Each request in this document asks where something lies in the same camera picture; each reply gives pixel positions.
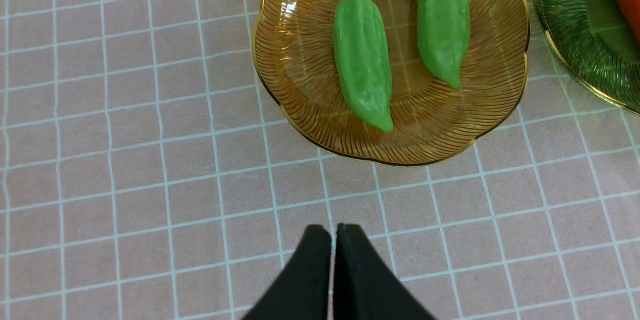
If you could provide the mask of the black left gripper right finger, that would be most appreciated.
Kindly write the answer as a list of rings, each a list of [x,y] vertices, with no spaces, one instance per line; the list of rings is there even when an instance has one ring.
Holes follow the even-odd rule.
[[[334,319],[434,319],[381,259],[363,229],[336,229]]]

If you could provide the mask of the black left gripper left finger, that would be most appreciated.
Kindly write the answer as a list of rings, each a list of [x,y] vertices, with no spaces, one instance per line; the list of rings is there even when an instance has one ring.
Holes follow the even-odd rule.
[[[244,319],[326,319],[332,241],[321,225],[308,225],[278,277]]]

